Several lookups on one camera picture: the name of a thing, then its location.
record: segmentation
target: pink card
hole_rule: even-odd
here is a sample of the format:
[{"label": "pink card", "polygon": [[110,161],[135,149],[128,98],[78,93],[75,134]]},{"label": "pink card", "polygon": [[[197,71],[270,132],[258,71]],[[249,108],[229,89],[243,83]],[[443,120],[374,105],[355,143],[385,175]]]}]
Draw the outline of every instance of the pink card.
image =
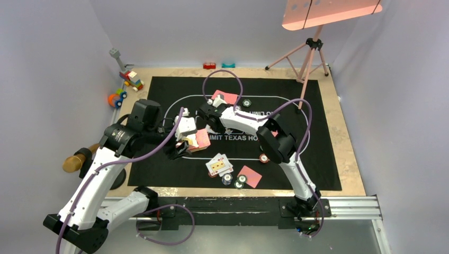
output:
[{"label": "pink card", "polygon": [[240,173],[238,174],[238,176],[239,175],[245,175],[248,178],[246,180],[246,184],[248,184],[252,188],[256,188],[257,184],[259,184],[259,181],[262,178],[261,174],[248,168],[247,166],[243,166],[243,168],[240,170]]},{"label": "pink card", "polygon": [[220,90],[217,90],[217,91],[215,91],[215,93],[213,93],[212,99],[215,99],[218,94],[222,94],[224,96],[224,101],[231,105],[235,104],[237,97],[238,97],[237,94],[229,94],[229,93],[225,93]]},{"label": "pink card", "polygon": [[198,147],[190,146],[188,148],[191,152],[196,152],[199,150],[204,150],[210,146],[209,134],[206,129],[201,129],[196,132],[196,141],[198,143]]}]

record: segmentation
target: wooden table surface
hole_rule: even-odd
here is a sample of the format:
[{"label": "wooden table surface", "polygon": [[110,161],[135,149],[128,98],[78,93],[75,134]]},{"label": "wooden table surface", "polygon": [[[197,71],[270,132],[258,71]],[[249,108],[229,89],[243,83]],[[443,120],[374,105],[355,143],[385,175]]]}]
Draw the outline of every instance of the wooden table surface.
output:
[{"label": "wooden table surface", "polygon": [[[278,78],[296,79],[290,68],[271,68],[266,71],[263,68],[234,68],[229,69],[240,78]],[[214,70],[200,68],[135,68],[135,72],[145,82],[142,90],[134,92],[127,88],[128,97],[123,101],[118,117],[131,113],[134,102],[138,99],[146,99],[150,89],[151,78],[156,77],[206,77]],[[214,74],[213,77],[232,77],[225,72]],[[338,174],[342,183],[342,191],[322,191],[323,196],[365,196],[360,172],[355,160],[354,151],[346,129],[345,119],[338,101],[332,76],[324,76],[323,69],[317,69],[310,75],[310,79],[318,80],[326,119],[329,125],[330,138],[337,162]],[[128,186],[128,177],[131,164],[126,165],[127,179],[118,189],[108,192],[108,197],[128,196],[135,186]],[[177,188],[177,187],[154,187],[159,196],[293,196],[292,190],[277,189],[231,189],[231,188]]]}]

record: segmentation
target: poker chip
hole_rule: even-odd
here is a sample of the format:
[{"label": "poker chip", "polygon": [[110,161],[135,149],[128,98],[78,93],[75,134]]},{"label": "poker chip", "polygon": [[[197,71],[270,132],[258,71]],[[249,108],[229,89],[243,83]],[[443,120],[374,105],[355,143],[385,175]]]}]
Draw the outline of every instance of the poker chip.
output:
[{"label": "poker chip", "polygon": [[247,180],[248,178],[245,176],[245,175],[239,175],[238,177],[237,177],[237,181],[239,182],[239,183],[241,183],[241,184],[244,184],[244,183],[246,183],[246,180]]},{"label": "poker chip", "polygon": [[225,174],[223,175],[223,177],[221,178],[221,182],[224,185],[230,185],[232,182],[232,175],[231,174]]},{"label": "poker chip", "polygon": [[268,159],[267,155],[265,155],[264,153],[261,154],[261,155],[259,156],[259,160],[260,160],[262,163],[267,163],[267,162],[270,161],[270,159]]},{"label": "poker chip", "polygon": [[239,182],[239,181],[235,181],[234,187],[236,189],[242,189],[243,188],[243,184],[241,182]]},{"label": "poker chip", "polygon": [[243,100],[243,107],[249,107],[251,106],[251,101],[248,99],[244,99]]},{"label": "poker chip", "polygon": [[208,174],[209,174],[209,177],[212,177],[212,178],[217,177],[217,175],[211,175],[210,172]]}]

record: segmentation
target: gray floor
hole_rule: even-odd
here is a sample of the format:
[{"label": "gray floor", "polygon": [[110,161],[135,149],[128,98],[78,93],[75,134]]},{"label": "gray floor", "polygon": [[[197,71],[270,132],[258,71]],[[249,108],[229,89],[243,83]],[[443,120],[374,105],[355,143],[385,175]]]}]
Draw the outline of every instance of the gray floor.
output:
[{"label": "gray floor", "polygon": [[[178,241],[188,234],[188,226],[179,231],[145,233],[161,241]],[[97,253],[363,253],[380,254],[371,221],[326,221],[312,240],[295,230],[255,226],[197,226],[190,239],[177,246],[160,246],[136,238],[134,222],[113,231]]]}]

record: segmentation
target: white wall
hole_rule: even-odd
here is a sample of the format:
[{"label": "white wall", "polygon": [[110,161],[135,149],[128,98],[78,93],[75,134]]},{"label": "white wall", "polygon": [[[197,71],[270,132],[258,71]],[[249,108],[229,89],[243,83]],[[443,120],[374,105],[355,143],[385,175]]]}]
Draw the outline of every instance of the white wall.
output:
[{"label": "white wall", "polygon": [[[198,67],[232,60],[265,67],[312,37],[315,28],[282,28],[286,0],[91,0],[95,13],[125,63]],[[333,62],[356,20],[326,25],[323,51]],[[292,57],[302,64],[306,51]],[[315,57],[314,64],[320,63]],[[278,66],[288,66],[283,61]]]},{"label": "white wall", "polygon": [[42,221],[80,182],[61,164],[103,134],[118,66],[88,0],[3,1],[0,34],[0,253],[54,253]]},{"label": "white wall", "polygon": [[448,253],[448,1],[362,18],[333,77],[367,194],[394,253]]}]

